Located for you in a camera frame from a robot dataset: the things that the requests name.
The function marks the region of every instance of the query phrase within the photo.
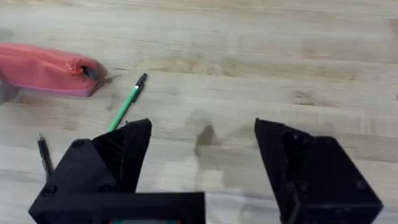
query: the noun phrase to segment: wooden surface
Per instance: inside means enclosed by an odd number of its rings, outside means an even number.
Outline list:
[[[0,41],[78,52],[108,84],[90,98],[0,85],[0,223],[33,223],[45,175],[77,138],[153,122],[140,192],[206,191],[208,223],[279,223],[254,119],[336,137],[398,223],[396,0],[2,0]]]

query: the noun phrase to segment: black 3d-printed part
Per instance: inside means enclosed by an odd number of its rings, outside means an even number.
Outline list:
[[[282,223],[368,224],[382,210],[336,139],[260,119],[255,132]]]
[[[29,209],[38,224],[179,220],[204,224],[205,194],[135,193],[149,145],[148,119],[74,141]]]

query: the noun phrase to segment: black pen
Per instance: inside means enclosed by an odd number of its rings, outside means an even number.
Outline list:
[[[44,136],[40,133],[37,136],[37,144],[39,145],[40,156],[42,157],[42,163],[45,170],[45,178],[46,180],[49,180],[53,172],[53,167],[50,158],[50,151],[49,148],[47,147],[47,143],[45,142]]]

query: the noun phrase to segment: screw hole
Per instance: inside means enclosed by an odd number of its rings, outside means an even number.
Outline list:
[[[51,197],[57,190],[58,188],[56,186],[48,186],[43,189],[42,195],[44,197]]]

